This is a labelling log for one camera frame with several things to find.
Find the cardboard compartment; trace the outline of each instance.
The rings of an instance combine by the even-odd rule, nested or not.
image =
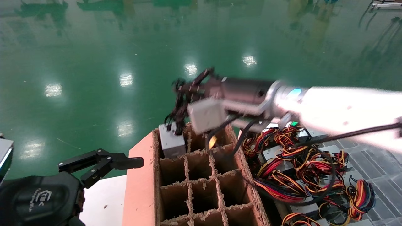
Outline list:
[[[186,179],[184,172],[184,157],[176,160],[164,158],[159,160],[161,185],[171,185]]]
[[[209,165],[209,154],[206,151],[194,152],[187,155],[189,161],[189,179],[197,180],[212,175],[212,168]]]
[[[186,200],[188,196],[188,185],[172,185],[160,188],[162,201],[161,221],[176,218],[189,214]]]
[[[198,181],[192,184],[193,213],[198,214],[218,208],[218,195],[215,180]]]
[[[158,135],[158,140],[156,140],[156,142],[158,143],[158,158],[165,158],[162,150],[162,143],[160,142],[159,129],[155,129],[155,133]]]
[[[229,226],[258,226],[252,205],[235,206],[226,211]]]
[[[241,205],[250,203],[247,195],[246,182],[241,177],[240,172],[233,171],[219,178],[219,185],[224,196],[225,206]]]
[[[194,219],[194,226],[223,226],[222,213],[216,212],[209,214],[206,218]]]
[[[228,155],[233,151],[232,145],[225,145],[211,150],[212,156],[215,159],[215,169],[218,173],[226,173],[228,171],[239,168],[233,158],[228,158]]]
[[[205,148],[205,138],[202,134],[196,135],[193,131],[187,133],[187,143],[190,144],[190,152],[202,150]]]
[[[219,146],[225,146],[225,145],[227,145],[227,144],[231,144],[231,141],[230,141],[230,138],[229,138],[229,136],[226,134],[226,130],[225,129],[222,129],[222,130],[220,130],[219,132],[217,132],[216,134],[215,134],[215,136],[216,136],[216,139],[217,139],[217,144],[219,145]]]

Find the green floor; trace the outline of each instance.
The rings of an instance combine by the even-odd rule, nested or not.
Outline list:
[[[398,10],[370,0],[0,2],[9,178],[96,148],[128,153],[172,110],[172,81],[225,76],[402,90]],[[109,176],[125,172],[112,172]]]

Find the cylindrical motor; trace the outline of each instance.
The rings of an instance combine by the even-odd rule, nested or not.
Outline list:
[[[266,97],[274,81],[258,81],[224,77],[210,78],[205,84],[205,97],[215,97],[229,101],[237,101],[259,105]]]

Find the grid cardboard insert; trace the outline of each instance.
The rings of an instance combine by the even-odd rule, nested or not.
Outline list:
[[[258,192],[243,179],[252,181],[242,150],[227,158],[237,142],[233,129],[217,133],[221,147],[210,152],[190,124],[184,133],[187,154],[171,160],[153,131],[156,225],[270,226]]]

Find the orange cardboard edge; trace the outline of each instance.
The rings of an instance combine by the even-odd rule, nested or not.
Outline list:
[[[142,157],[144,166],[127,170],[123,226],[155,226],[155,178],[153,132],[144,137],[129,152],[129,157]]]

